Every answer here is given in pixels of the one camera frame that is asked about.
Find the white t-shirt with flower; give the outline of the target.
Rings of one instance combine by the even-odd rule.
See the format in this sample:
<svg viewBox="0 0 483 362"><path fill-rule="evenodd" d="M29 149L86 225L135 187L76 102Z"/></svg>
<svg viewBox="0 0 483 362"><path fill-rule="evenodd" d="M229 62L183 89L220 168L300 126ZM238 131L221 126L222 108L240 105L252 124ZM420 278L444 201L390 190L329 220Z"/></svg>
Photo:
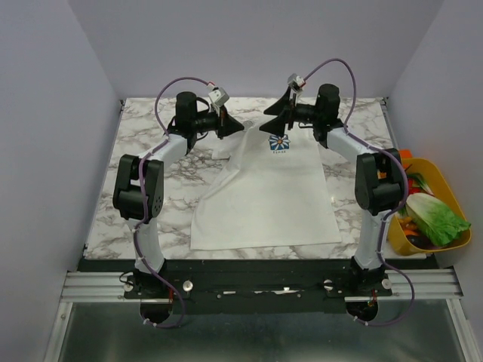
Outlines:
<svg viewBox="0 0 483 362"><path fill-rule="evenodd" d="M336 244L340 231L318 144L309 130L283 136L259 123L222 140L213 150L226 165L199 198L191 248L229 250Z"/></svg>

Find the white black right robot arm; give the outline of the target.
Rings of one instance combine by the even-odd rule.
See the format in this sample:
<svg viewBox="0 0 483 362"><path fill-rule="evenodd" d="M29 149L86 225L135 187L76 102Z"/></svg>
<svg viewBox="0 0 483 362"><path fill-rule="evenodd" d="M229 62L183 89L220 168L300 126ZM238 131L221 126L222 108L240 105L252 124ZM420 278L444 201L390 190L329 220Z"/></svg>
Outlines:
<svg viewBox="0 0 483 362"><path fill-rule="evenodd" d="M378 149L348 131L340 120L339 108L340 90L333 84L321 85L312 105L299 103L289 87L264 110L272 120L261 125L260 130L283 137L294 124L303 124L312 130L318 144L355 165L355 199L363 211L363 220L347 286L362 296L385 278L383 244L387 225L405 199L407 180L398 151Z"/></svg>

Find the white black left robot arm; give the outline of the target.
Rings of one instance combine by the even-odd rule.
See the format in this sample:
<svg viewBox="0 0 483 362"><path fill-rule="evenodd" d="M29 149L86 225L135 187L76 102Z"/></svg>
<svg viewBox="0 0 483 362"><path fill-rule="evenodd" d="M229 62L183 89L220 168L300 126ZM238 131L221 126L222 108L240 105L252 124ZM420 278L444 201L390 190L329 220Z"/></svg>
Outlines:
<svg viewBox="0 0 483 362"><path fill-rule="evenodd" d="M222 139L244 130L229 115L228 100L221 87L210 90L207 100L190 91L179 93L162 142L142 155L123 155L119 160L112 203L133 233L135 268L146 274L141 288L152 298L162 296L167 288L177 293L160 275L165 257L158 241L157 217L164 203L165 169L189 154L210 132Z"/></svg>

